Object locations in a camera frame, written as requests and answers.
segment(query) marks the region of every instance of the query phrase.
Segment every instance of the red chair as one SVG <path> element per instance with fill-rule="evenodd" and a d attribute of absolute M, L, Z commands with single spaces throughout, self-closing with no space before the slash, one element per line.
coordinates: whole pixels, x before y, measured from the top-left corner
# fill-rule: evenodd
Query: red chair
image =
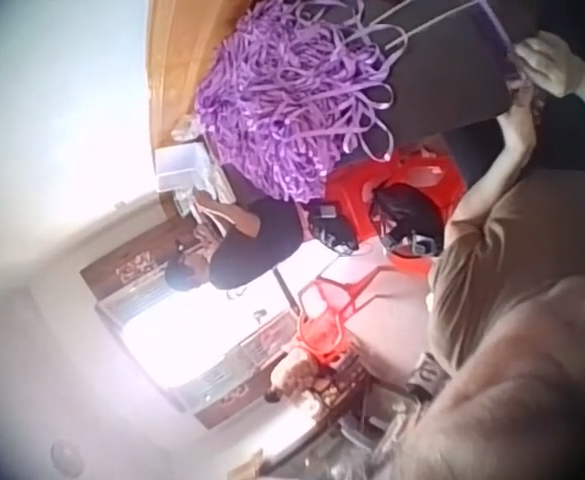
<path fill-rule="evenodd" d="M 386 163 L 367 160 L 336 170 L 328 177 L 326 199 L 338 203 L 357 232 L 360 242 L 377 235 L 369 211 L 372 190 L 382 183 L 407 183 L 428 195 L 440 208 L 444 221 L 450 217 L 461 199 L 465 187 L 450 157 L 426 154 L 403 156 L 395 152 Z M 427 275 L 432 260 L 404 259 L 389 255 L 392 264 L 401 272 Z"/>

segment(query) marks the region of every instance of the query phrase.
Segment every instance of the purple ribbon bundle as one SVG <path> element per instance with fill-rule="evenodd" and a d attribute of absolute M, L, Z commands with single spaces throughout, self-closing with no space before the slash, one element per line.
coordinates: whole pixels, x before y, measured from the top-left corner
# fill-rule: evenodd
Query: purple ribbon bundle
<path fill-rule="evenodd" d="M 323 20 L 334 7 L 350 9 L 351 19 Z M 195 104 L 220 161 L 274 198 L 307 202 L 323 196 L 325 178 L 343 153 L 361 147 L 374 158 L 361 138 L 369 129 L 388 133 L 388 152 L 377 160 L 389 159 L 392 135 L 375 111 L 393 101 L 385 81 L 407 36 L 391 25 L 363 27 L 362 14 L 362 0 L 356 9 L 338 0 L 264 0 L 239 21 Z M 381 28 L 400 37 L 387 58 L 369 38 Z M 375 87 L 388 91 L 387 102 L 365 95 Z"/>

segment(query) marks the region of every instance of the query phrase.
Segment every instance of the hand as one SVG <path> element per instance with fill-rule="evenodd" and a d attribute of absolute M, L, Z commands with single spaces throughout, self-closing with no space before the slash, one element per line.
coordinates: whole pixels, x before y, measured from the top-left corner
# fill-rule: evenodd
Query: hand
<path fill-rule="evenodd" d="M 216 201 L 210 195 L 210 192 L 206 190 L 194 190 L 194 203 L 196 203 L 203 210 L 211 210 Z"/>
<path fill-rule="evenodd" d="M 497 117 L 505 148 L 516 153 L 530 153 L 536 147 L 536 130 L 532 116 L 534 87 L 526 85 L 514 96 L 510 110 Z"/>
<path fill-rule="evenodd" d="M 530 80 L 555 97 L 575 93 L 581 85 L 585 64 L 556 35 L 540 32 L 516 45 L 514 51 L 516 63 Z"/>

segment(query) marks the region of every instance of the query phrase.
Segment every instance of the window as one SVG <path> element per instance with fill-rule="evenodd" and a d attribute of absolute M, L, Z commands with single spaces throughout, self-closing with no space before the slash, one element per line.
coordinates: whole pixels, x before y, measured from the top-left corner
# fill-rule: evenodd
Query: window
<path fill-rule="evenodd" d="M 336 258 L 313 240 L 279 265 L 279 271 L 296 293 Z M 238 298 L 206 284 L 175 292 L 135 316 L 123 328 L 123 341 L 157 383 L 174 388 L 213 367 L 261 323 L 287 308 L 272 272 L 250 283 Z M 262 311 L 265 316 L 259 322 L 257 312 Z"/>

